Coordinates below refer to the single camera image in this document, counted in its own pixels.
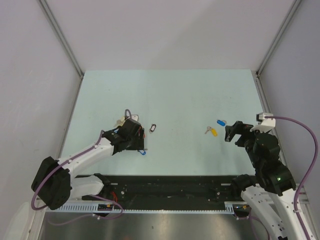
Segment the black key tag with key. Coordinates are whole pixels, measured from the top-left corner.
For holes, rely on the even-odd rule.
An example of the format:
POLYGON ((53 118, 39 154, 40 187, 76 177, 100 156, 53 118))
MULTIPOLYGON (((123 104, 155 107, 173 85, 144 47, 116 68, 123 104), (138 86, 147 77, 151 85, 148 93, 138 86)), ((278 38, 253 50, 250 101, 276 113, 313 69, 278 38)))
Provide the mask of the black key tag with key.
POLYGON ((155 123, 153 123, 151 126, 150 126, 150 129, 149 129, 149 132, 150 133, 153 133, 156 129, 157 125, 155 123))

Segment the keyring with chain and tags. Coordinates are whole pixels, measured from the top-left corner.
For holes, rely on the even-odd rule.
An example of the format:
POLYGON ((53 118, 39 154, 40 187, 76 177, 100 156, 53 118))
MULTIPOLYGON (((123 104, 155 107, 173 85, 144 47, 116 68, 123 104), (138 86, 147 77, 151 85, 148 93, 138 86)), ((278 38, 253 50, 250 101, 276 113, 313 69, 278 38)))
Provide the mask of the keyring with chain and tags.
POLYGON ((147 151, 148 151, 147 149, 138 150, 138 152, 143 156, 147 154, 147 151))

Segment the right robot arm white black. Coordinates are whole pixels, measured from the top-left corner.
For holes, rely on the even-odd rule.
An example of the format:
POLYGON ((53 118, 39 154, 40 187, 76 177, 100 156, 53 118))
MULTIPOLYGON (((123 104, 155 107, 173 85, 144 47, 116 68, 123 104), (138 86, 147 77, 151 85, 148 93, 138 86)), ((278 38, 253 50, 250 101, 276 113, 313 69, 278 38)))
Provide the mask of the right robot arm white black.
POLYGON ((280 161, 279 141, 270 134, 277 117, 260 113, 256 120, 257 125, 236 121, 225 127, 226 142, 235 135, 240 136, 235 145, 245 149, 256 177, 252 179, 242 174, 234 178, 230 194, 235 200, 244 200, 249 205, 248 219, 257 218, 265 227, 268 239, 315 240, 317 237, 299 201, 303 184, 296 184, 289 168, 280 161))

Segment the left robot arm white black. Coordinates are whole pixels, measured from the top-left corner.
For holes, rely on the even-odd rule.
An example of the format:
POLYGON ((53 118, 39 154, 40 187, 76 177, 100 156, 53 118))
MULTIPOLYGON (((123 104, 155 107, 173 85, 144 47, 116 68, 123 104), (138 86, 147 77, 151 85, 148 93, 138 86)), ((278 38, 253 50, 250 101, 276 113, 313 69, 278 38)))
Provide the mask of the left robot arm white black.
POLYGON ((54 159, 45 158, 34 177, 31 189, 34 192, 31 208, 38 210, 36 198, 44 202, 44 207, 56 210, 70 199, 96 196, 105 200, 111 193, 111 182, 100 173, 79 177, 93 164, 112 157, 122 151, 144 150, 145 129, 128 118, 123 125, 114 129, 101 130, 95 143, 80 152, 54 159))

